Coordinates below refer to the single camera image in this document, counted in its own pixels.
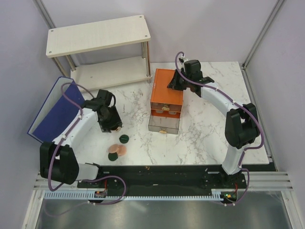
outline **red wire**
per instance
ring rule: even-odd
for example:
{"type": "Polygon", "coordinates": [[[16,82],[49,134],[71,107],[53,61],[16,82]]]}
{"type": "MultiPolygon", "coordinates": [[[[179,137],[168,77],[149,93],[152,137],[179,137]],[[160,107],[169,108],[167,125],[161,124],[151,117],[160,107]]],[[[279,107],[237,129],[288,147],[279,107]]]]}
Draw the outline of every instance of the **red wire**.
{"type": "Polygon", "coordinates": [[[233,193],[233,195],[237,192],[237,190],[238,190],[238,185],[237,183],[235,183],[235,192],[233,193]]]}

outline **stacked drawers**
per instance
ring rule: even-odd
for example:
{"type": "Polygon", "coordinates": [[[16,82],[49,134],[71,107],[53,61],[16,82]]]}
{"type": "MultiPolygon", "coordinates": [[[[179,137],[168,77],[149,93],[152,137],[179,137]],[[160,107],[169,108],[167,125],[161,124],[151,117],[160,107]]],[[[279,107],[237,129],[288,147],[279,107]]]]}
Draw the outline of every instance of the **stacked drawers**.
{"type": "Polygon", "coordinates": [[[151,96],[151,116],[148,129],[163,134],[178,134],[183,91],[167,88],[174,70],[157,69],[151,96]]]}

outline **black base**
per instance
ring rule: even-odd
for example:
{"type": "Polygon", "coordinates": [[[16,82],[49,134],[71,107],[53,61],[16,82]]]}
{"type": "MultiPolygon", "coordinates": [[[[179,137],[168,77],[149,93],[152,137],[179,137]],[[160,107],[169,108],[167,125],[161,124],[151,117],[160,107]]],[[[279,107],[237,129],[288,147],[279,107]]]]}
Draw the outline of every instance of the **black base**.
{"type": "MultiPolygon", "coordinates": [[[[268,165],[244,165],[250,171],[275,171],[273,163],[268,165]]],[[[229,182],[221,173],[222,168],[215,166],[103,166],[97,178],[108,175],[121,177],[127,185],[126,196],[208,196],[211,189],[246,188],[245,177],[239,173],[229,182]]],[[[104,182],[78,183],[78,188],[104,188],[104,182]]],[[[123,184],[115,179],[107,180],[109,196],[120,196],[123,184]]]]}

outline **green disc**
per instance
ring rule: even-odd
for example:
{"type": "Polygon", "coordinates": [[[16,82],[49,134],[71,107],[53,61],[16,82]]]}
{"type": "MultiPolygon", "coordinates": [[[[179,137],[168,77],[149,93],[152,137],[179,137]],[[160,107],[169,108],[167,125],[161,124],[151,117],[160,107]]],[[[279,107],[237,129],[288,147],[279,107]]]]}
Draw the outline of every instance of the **green disc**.
{"type": "Polygon", "coordinates": [[[129,137],[127,135],[122,135],[120,137],[120,142],[126,144],[129,141],[129,137]]]}
{"type": "Polygon", "coordinates": [[[111,161],[115,161],[116,159],[118,159],[118,154],[117,153],[113,153],[113,154],[108,154],[108,159],[111,161]]]}

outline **orange disc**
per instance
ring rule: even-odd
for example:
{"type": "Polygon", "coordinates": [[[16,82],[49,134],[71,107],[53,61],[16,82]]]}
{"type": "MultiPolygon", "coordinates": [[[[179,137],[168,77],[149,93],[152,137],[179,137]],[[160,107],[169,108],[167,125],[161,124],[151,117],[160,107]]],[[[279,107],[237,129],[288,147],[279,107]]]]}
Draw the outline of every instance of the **orange disc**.
{"type": "Polygon", "coordinates": [[[118,156],[124,156],[127,153],[127,148],[125,146],[119,146],[118,156]]]}
{"type": "Polygon", "coordinates": [[[114,144],[111,147],[109,147],[108,152],[111,154],[114,154],[114,153],[118,152],[118,150],[119,150],[119,145],[114,144]]]}

